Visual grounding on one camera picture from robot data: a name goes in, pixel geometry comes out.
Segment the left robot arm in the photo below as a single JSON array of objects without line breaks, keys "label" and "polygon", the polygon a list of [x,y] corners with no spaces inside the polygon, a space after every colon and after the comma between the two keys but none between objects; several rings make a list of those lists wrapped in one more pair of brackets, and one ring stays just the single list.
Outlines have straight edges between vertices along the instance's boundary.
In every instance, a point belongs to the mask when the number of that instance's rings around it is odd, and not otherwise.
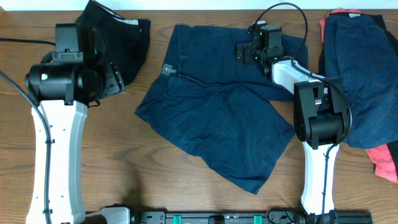
[{"label": "left robot arm", "polygon": [[131,223],[132,212],[111,205],[87,212],[81,193],[81,140],[91,106],[125,90],[121,74],[104,63],[99,33],[57,24],[55,51],[32,66],[25,84],[34,99],[35,178],[27,223]]}]

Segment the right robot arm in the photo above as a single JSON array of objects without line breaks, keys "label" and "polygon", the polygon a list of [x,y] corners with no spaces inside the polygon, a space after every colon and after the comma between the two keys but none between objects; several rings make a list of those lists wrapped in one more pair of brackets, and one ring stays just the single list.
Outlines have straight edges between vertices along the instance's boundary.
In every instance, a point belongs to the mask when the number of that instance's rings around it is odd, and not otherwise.
[{"label": "right robot arm", "polygon": [[337,223],[333,202],[335,160],[351,128],[352,112],[340,81],[327,79],[284,54],[282,30],[264,22],[249,26],[252,42],[236,46],[236,58],[258,65],[264,77],[294,97],[294,129],[305,153],[303,212],[287,223]]}]

